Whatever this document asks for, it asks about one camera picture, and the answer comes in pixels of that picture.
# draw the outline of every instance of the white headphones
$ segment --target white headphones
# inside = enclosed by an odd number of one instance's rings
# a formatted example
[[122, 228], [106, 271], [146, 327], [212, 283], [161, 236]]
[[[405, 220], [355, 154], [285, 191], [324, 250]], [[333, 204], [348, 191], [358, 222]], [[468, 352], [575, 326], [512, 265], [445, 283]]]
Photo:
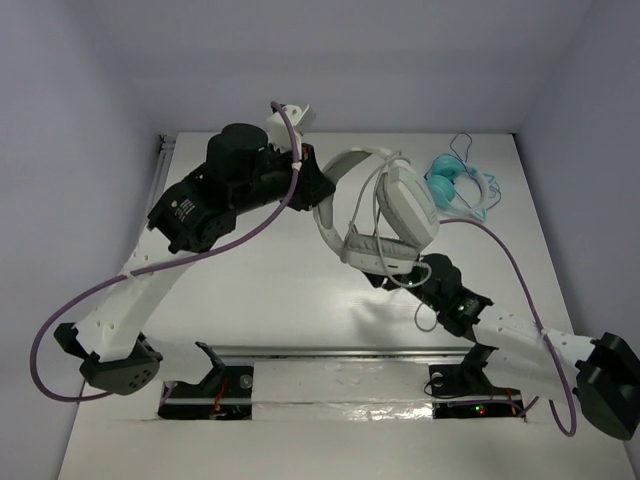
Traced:
[[337, 184], [340, 178], [371, 155], [385, 160], [377, 170], [386, 167], [388, 171], [380, 176], [375, 196], [382, 215], [400, 240], [362, 235], [354, 225], [350, 226], [343, 240], [333, 225], [333, 195], [313, 209], [313, 218], [325, 243], [344, 263], [377, 275], [407, 274], [413, 270], [420, 252], [433, 241], [440, 225], [426, 182], [415, 173], [411, 164], [400, 158], [397, 152], [355, 147], [332, 158], [324, 167], [323, 174]]

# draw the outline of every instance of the gray wall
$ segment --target gray wall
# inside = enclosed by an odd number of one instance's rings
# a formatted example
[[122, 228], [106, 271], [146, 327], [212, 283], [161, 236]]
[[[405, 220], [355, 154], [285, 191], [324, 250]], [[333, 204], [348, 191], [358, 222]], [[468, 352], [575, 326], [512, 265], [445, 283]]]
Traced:
[[510, 131], [589, 0], [93, 0], [160, 131], [306, 101], [331, 131]]
[[[57, 476], [75, 406], [31, 384], [31, 340], [56, 308], [119, 269], [139, 232], [157, 148], [91, 12], [75, 3], [71, 12], [62, 1], [7, 0], [0, 14], [0, 476], [7, 480]], [[40, 365], [52, 389], [79, 392], [78, 362], [51, 337]]]
[[[640, 2], [596, 1], [517, 135], [576, 330], [640, 351]], [[640, 472], [640, 434], [629, 445]]]

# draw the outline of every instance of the white table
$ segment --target white table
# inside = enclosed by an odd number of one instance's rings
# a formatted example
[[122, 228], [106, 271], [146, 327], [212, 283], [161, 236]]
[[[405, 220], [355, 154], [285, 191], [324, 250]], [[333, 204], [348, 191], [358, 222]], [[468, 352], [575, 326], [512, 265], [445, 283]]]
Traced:
[[[166, 185], [204, 161], [210, 134], [180, 134]], [[424, 173], [447, 151], [451, 135], [309, 134], [323, 166], [355, 145], [402, 149]], [[503, 202], [488, 226], [512, 249], [548, 327], [571, 325], [542, 230], [509, 135], [474, 135], [470, 162], [494, 173]], [[345, 177], [336, 195], [344, 227], [371, 159]], [[469, 195], [473, 195], [471, 185]], [[372, 225], [370, 195], [358, 225]], [[230, 241], [256, 225], [273, 205], [241, 216]], [[383, 229], [390, 235], [390, 229]], [[464, 284], [514, 313], [530, 317], [507, 259], [483, 232], [444, 226], [426, 252], [450, 256]], [[260, 236], [223, 256], [193, 266], [150, 319], [145, 333], [165, 356], [184, 360], [195, 340], [223, 347], [464, 351], [468, 342], [438, 328], [429, 335], [412, 321], [417, 301], [406, 292], [372, 289], [322, 242], [310, 214], [287, 210]], [[429, 324], [432, 316], [422, 321]], [[189, 368], [189, 361], [183, 361]], [[154, 421], [160, 384], [131, 397], [82, 404], [60, 478], [633, 478], [621, 442], [580, 417], [578, 434], [564, 438], [548, 408], [531, 422], [480, 421]]]

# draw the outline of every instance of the robotic arm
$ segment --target robotic arm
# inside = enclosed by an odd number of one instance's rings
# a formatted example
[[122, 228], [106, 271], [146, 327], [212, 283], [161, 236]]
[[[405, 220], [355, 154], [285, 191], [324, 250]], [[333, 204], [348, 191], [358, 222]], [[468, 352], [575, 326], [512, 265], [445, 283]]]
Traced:
[[[294, 105], [283, 110], [295, 128], [294, 148], [303, 159], [288, 206], [311, 210], [333, 195], [335, 181], [320, 171], [313, 146], [301, 141], [313, 112]], [[129, 395], [158, 373], [162, 355], [141, 331], [190, 263], [146, 275], [131, 272], [159, 262], [179, 264], [193, 253], [207, 252], [235, 229], [238, 215], [285, 197], [293, 175], [291, 137], [275, 112], [267, 125], [269, 137], [246, 124], [229, 125], [212, 137], [205, 163], [167, 189], [150, 212], [148, 231], [123, 271], [131, 280], [110, 287], [82, 321], [56, 329], [61, 347], [83, 360], [80, 372], [90, 385]], [[432, 222], [433, 216], [427, 216]], [[169, 240], [170, 253], [152, 241], [154, 229]], [[427, 230], [427, 238], [437, 232], [437, 219], [435, 229]], [[466, 289], [460, 271], [446, 256], [418, 258], [416, 254], [414, 260], [393, 271], [393, 278], [375, 269], [363, 271], [373, 287], [393, 290], [420, 280], [421, 268], [414, 264], [431, 268], [427, 281], [407, 290], [437, 313], [438, 322], [449, 333], [475, 343], [461, 364], [430, 368], [434, 392], [464, 396], [512, 387], [566, 402], [554, 359], [534, 324]], [[385, 272], [389, 267], [395, 265], [385, 265]], [[554, 330], [546, 333], [587, 420], [610, 436], [631, 438], [640, 423], [640, 360], [629, 346], [610, 333], [600, 340]]]

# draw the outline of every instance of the screw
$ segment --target screw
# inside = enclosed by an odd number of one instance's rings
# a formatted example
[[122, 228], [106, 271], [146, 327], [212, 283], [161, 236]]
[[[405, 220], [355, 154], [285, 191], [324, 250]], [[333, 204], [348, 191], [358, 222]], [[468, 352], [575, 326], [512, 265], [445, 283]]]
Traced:
[[251, 375], [243, 375], [240, 377], [240, 388], [251, 388], [253, 385], [253, 377]]

